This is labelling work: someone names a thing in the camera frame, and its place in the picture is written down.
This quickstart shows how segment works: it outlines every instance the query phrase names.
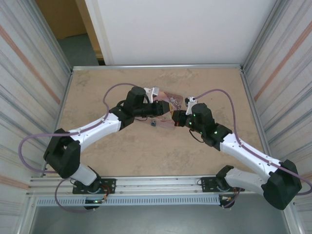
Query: corrugated metal wall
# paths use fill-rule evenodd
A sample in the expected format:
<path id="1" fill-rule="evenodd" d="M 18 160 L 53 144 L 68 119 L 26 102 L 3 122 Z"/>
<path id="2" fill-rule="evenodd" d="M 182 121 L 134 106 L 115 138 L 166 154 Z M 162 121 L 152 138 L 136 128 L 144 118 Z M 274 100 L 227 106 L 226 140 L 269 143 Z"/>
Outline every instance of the corrugated metal wall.
<path id="1" fill-rule="evenodd" d="M 32 1 L 0 1 L 0 233 L 13 233 L 31 176 L 17 154 L 22 138 L 54 131 L 70 67 Z M 41 169 L 49 139 L 23 153 Z"/>
<path id="2" fill-rule="evenodd" d="M 273 156 L 312 180 L 312 1 L 284 2 L 246 77 Z M 312 195 L 296 197 L 296 208 L 312 233 Z"/>

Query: gray floor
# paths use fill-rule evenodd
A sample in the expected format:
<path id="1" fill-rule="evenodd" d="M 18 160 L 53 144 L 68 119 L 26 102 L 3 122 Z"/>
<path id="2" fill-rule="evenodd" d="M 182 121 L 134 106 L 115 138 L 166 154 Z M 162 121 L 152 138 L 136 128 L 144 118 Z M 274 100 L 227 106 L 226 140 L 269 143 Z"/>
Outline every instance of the gray floor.
<path id="1" fill-rule="evenodd" d="M 229 210 L 216 205 L 99 207 L 72 214 L 37 208 L 33 234 L 288 234 L 282 211 L 259 195 L 241 195 Z"/>
<path id="2" fill-rule="evenodd" d="M 88 34 L 58 40 L 71 66 L 98 66 Z"/>

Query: ventilated metal strip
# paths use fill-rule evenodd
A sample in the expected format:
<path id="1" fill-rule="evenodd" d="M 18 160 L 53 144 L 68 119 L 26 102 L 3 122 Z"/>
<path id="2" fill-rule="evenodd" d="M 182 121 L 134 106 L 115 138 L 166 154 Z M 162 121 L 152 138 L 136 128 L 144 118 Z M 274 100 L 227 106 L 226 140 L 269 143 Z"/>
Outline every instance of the ventilated metal strip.
<path id="1" fill-rule="evenodd" d="M 62 206 L 94 206 L 85 204 L 86 197 L 60 197 Z M 219 195 L 153 195 L 153 196 L 111 196 L 102 206 L 137 205 L 219 205 Z M 38 199 L 37 206 L 57 206 L 54 197 Z"/>

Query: wooden surface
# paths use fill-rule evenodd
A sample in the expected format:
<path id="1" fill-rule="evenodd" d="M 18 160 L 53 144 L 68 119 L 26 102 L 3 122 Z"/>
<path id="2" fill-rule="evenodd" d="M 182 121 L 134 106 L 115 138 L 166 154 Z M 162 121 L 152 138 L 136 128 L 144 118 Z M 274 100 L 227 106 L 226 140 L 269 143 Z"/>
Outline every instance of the wooden surface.
<path id="1" fill-rule="evenodd" d="M 104 115 L 104 93 L 121 82 L 148 88 L 158 86 L 184 97 L 224 89 L 233 99 L 240 137 L 262 150 L 238 69 L 75 71 L 60 127 L 75 129 Z M 106 100 L 110 108 L 124 100 L 130 89 L 113 89 Z M 231 106 L 223 93 L 208 94 L 199 102 L 207 104 L 216 122 L 233 129 Z M 139 121 L 89 146 L 81 154 L 81 162 L 101 176 L 208 175 L 225 165 L 250 171 L 235 158 L 195 141 L 187 128 L 168 130 Z"/>
<path id="2" fill-rule="evenodd" d="M 87 33 L 75 0 L 36 0 L 36 3 L 57 39 Z"/>

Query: wooden table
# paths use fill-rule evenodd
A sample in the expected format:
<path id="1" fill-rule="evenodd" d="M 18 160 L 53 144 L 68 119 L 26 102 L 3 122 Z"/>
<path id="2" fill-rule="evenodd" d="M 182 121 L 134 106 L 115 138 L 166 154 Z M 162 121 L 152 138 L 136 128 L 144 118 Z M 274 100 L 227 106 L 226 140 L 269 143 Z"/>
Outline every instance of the wooden table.
<path id="1" fill-rule="evenodd" d="M 112 85 L 129 82 L 141 87 L 158 86 L 162 91 L 188 96 L 220 88 L 233 99 L 240 137 L 262 149 L 238 69 L 153 69 L 75 71 L 60 127 L 71 130 L 105 114 L 104 93 Z M 113 89 L 106 101 L 110 108 L 124 100 L 130 86 Z M 216 122 L 233 129 L 227 97 L 215 92 L 202 97 Z M 101 176 L 209 175 L 225 165 L 250 171 L 235 158 L 195 141 L 187 128 L 169 130 L 135 121 L 118 133 L 89 146 L 81 162 Z"/>

